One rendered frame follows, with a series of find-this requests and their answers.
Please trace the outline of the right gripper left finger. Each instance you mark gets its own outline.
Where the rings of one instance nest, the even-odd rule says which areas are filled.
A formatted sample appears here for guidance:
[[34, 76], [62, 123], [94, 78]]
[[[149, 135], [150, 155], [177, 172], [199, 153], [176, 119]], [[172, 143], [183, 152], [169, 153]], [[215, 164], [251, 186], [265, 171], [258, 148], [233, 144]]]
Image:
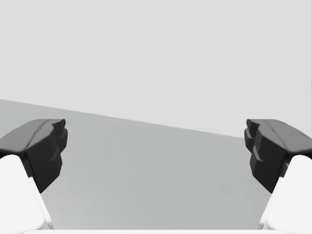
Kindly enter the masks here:
[[0, 230], [54, 229], [41, 194], [58, 178], [64, 119], [35, 119], [0, 137]]

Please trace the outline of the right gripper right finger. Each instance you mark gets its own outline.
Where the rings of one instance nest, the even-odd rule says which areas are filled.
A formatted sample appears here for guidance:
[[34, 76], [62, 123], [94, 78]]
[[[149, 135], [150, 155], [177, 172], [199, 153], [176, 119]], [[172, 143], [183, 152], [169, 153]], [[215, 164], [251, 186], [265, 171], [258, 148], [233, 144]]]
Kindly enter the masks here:
[[248, 119], [253, 177], [271, 194], [260, 230], [312, 230], [312, 138], [276, 119]]

